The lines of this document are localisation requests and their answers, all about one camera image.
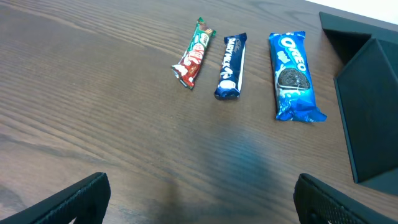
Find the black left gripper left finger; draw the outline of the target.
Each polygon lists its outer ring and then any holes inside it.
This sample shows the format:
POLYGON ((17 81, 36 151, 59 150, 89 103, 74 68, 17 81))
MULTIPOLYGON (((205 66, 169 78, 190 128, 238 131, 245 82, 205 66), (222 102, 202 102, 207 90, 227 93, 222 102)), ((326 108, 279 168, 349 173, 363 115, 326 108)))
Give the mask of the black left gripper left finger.
POLYGON ((96 172, 1 224, 102 224, 110 196, 108 176, 96 172))

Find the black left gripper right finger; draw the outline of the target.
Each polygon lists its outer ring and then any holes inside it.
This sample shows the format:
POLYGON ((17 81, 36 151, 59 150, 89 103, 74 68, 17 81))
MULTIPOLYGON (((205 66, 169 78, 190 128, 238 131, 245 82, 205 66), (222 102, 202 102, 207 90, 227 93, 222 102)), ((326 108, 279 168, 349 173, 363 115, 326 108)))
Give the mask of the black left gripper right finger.
POLYGON ((301 224, 397 224, 306 173, 299 175, 293 198, 301 224))

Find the Dairy Milk chocolate bar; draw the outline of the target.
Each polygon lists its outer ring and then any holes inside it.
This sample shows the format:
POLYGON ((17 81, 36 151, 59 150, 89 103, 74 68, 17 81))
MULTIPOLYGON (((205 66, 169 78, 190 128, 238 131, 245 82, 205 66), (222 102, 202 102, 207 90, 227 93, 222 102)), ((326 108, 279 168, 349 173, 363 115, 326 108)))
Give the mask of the Dairy Milk chocolate bar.
POLYGON ((237 99, 241 94, 246 41, 246 33, 224 38, 226 49, 221 64, 219 83, 214 93, 218 100, 237 99))

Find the blue Oreo cookie pack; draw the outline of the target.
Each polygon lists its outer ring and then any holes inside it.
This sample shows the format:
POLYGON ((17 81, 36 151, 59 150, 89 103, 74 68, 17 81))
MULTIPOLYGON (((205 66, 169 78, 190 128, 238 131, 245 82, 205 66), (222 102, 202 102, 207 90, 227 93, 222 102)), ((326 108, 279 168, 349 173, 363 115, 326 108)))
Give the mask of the blue Oreo cookie pack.
POLYGON ((322 122, 327 119, 316 105, 315 92, 305 51, 305 32, 269 36, 274 72, 276 119, 322 122))

